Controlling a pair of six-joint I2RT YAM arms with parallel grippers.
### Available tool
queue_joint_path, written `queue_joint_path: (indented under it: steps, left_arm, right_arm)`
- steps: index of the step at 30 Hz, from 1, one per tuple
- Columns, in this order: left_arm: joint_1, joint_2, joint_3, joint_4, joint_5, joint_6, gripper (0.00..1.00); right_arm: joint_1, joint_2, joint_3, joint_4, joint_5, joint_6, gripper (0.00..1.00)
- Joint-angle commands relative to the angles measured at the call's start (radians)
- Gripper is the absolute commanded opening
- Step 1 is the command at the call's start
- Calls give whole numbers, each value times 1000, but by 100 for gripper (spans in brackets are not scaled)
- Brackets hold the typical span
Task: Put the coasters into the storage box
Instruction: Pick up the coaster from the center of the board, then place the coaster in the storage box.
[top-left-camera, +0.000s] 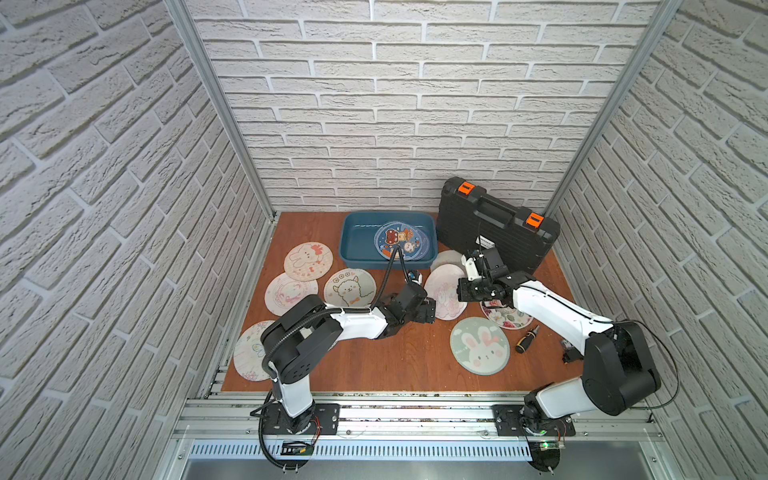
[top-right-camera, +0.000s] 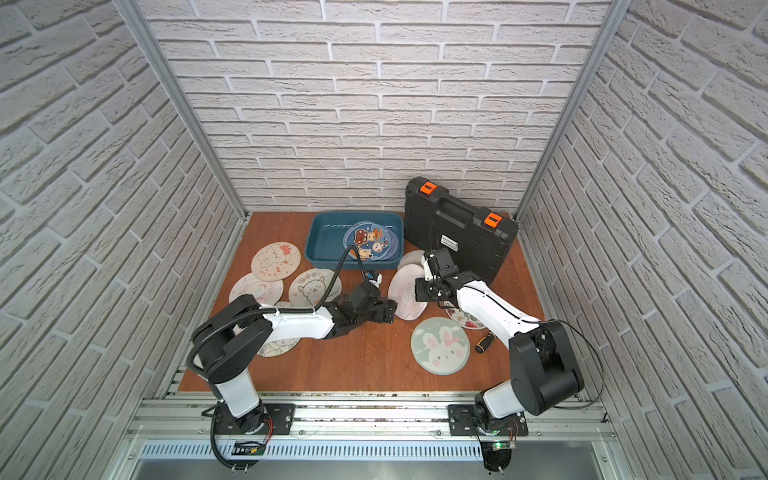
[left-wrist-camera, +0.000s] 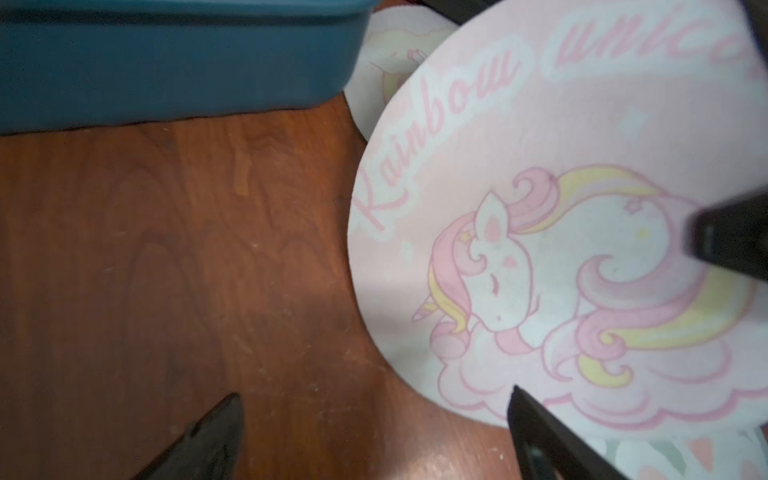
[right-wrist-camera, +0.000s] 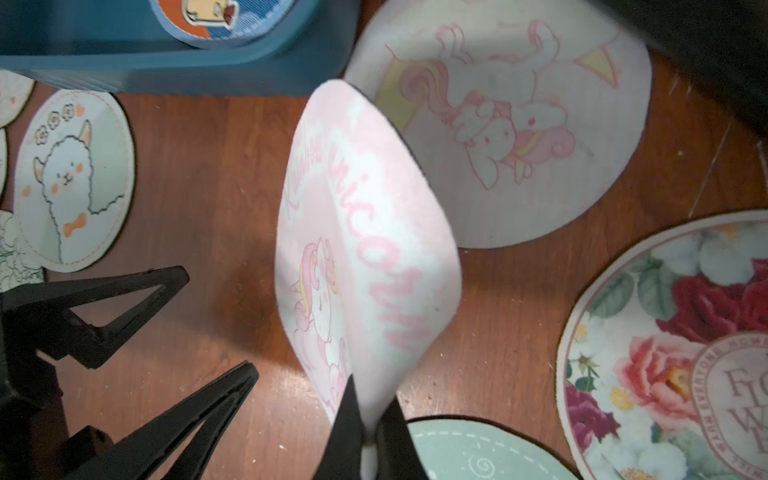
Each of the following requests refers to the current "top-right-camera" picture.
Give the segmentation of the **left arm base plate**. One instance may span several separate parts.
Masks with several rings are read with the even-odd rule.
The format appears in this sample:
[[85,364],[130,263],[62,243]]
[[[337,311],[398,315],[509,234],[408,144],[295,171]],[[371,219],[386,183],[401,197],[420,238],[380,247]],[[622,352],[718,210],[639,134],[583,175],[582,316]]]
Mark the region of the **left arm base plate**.
[[262,402],[255,412],[236,418],[226,403],[220,403],[213,416],[213,431],[216,435],[288,435],[295,411],[293,403]]

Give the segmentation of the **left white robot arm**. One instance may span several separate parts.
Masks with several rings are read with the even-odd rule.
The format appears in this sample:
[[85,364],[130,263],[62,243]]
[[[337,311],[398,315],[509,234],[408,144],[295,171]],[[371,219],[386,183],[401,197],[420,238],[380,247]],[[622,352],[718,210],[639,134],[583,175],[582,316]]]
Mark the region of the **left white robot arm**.
[[262,305],[244,294],[194,331],[187,369],[208,383],[244,431],[253,432],[261,428],[267,413],[248,367],[264,344],[336,339],[366,322],[393,323],[396,308],[397,303],[383,298],[369,280],[350,294],[306,308]]

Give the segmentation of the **blue pink bunny coaster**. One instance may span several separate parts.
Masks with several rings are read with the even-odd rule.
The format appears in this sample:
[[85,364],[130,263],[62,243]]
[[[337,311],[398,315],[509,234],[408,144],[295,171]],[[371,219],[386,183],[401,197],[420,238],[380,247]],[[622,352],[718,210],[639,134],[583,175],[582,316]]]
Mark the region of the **blue pink bunny coaster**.
[[383,260],[389,261],[400,256],[401,231],[391,226],[387,226],[385,230],[387,233],[387,249]]

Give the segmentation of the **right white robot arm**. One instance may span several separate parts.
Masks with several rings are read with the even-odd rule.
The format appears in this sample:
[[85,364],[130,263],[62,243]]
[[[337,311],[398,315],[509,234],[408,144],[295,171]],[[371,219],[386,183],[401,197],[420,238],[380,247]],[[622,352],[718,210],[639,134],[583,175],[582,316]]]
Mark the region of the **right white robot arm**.
[[562,322],[542,322],[514,307],[477,274],[460,270],[446,248],[426,252],[422,265],[425,277],[415,281],[418,301],[451,303],[479,320],[508,349],[510,379],[478,394],[477,419],[537,416],[584,388]]

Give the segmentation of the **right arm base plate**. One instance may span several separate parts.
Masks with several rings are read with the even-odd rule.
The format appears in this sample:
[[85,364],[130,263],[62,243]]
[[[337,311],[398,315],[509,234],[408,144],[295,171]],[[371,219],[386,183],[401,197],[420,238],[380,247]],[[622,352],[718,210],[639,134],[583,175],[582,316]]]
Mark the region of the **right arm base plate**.
[[522,412],[495,418],[479,405],[449,404],[447,406],[448,426],[453,437],[502,437],[514,438],[529,433],[525,415]]

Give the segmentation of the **blue bear coaster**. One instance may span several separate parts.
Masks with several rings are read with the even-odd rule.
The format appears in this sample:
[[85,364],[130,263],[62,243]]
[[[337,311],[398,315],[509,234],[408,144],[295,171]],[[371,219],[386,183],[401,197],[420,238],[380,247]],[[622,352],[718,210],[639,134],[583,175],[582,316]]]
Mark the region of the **blue bear coaster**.
[[385,228],[371,221],[358,222],[346,231],[342,245],[344,248],[354,245],[361,260],[383,261],[387,249]]

